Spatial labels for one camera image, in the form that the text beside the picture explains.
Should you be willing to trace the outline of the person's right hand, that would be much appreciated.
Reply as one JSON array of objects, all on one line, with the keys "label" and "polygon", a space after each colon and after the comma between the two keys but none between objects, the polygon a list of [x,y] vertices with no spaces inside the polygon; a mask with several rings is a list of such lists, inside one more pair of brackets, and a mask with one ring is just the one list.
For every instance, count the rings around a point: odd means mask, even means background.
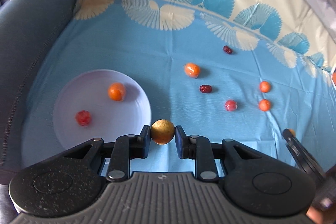
[{"label": "person's right hand", "polygon": [[335,216],[334,213],[329,211],[320,211],[315,209],[314,207],[310,207],[307,211],[306,215],[317,224],[323,224],[323,223],[334,223],[335,222]]}]

